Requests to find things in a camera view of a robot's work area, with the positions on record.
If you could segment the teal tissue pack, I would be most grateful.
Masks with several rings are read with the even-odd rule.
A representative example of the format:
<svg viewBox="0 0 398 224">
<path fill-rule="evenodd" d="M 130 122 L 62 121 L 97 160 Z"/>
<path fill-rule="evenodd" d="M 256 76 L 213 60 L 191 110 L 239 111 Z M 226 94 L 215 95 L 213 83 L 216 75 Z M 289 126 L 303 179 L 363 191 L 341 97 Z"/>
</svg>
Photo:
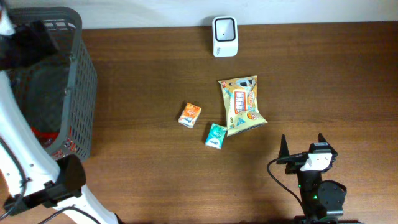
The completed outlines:
<svg viewBox="0 0 398 224">
<path fill-rule="evenodd" d="M 227 128 L 213 123 L 205 141 L 205 145 L 221 150 Z"/>
</svg>

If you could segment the yellow snack bag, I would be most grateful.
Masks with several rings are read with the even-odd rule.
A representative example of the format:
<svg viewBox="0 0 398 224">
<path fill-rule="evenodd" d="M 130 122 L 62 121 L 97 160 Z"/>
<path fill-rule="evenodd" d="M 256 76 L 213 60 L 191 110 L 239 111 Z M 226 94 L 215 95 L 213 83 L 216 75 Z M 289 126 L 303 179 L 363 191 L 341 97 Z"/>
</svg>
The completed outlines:
<svg viewBox="0 0 398 224">
<path fill-rule="evenodd" d="M 220 80 L 226 110 L 227 137 L 266 124 L 257 103 L 257 76 Z"/>
</svg>

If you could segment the red Hacks candy bag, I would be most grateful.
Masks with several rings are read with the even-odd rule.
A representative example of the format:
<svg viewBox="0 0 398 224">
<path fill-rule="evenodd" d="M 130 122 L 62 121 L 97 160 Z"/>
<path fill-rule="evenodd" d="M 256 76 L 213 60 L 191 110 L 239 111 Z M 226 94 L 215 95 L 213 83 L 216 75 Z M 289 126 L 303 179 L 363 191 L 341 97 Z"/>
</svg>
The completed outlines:
<svg viewBox="0 0 398 224">
<path fill-rule="evenodd" d="M 39 140 L 39 143 L 41 143 L 41 145 L 43 145 L 45 147 L 50 146 L 54 142 L 54 140 L 56 140 L 58 138 L 58 135 L 59 135 L 58 132 L 54 132 L 54 133 L 40 132 L 38 129 L 35 129 L 34 127 L 31 127 L 31 131 L 36 136 L 36 138 Z M 75 143 L 70 138 L 67 138 L 65 140 L 65 143 L 66 143 L 65 147 L 69 147 L 71 152 L 76 151 Z"/>
</svg>

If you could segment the orange tissue pack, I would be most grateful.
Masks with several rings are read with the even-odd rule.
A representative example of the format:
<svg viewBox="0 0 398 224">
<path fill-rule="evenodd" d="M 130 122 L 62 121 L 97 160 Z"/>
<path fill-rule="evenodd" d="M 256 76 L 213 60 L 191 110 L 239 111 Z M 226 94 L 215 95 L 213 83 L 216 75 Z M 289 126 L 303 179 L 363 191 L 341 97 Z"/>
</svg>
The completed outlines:
<svg viewBox="0 0 398 224">
<path fill-rule="evenodd" d="M 178 119 L 178 122 L 188 128 L 193 128 L 201 111 L 201 107 L 187 103 Z"/>
</svg>

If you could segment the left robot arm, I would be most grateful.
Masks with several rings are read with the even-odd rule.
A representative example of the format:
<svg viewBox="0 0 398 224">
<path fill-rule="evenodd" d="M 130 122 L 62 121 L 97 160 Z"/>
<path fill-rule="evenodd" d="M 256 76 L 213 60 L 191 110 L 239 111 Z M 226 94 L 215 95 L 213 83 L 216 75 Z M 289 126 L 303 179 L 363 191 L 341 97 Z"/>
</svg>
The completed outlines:
<svg viewBox="0 0 398 224">
<path fill-rule="evenodd" d="M 97 74 L 69 7 L 1 3 L 4 216 L 42 205 L 76 223 L 119 223 L 86 184 Z"/>
</svg>

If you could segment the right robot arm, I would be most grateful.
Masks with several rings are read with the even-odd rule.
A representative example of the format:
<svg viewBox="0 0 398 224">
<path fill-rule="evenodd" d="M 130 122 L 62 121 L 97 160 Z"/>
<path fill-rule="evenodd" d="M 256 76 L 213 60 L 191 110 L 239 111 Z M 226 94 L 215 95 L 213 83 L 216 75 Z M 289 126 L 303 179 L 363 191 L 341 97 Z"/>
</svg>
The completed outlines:
<svg viewBox="0 0 398 224">
<path fill-rule="evenodd" d="M 343 215 L 347 188 L 334 180 L 323 180 L 322 174 L 333 167 L 337 151 L 322 134 L 307 152 L 291 154 L 285 136 L 281 137 L 277 164 L 285 165 L 285 173 L 295 174 L 300 190 L 302 216 L 295 223 L 338 223 Z"/>
</svg>

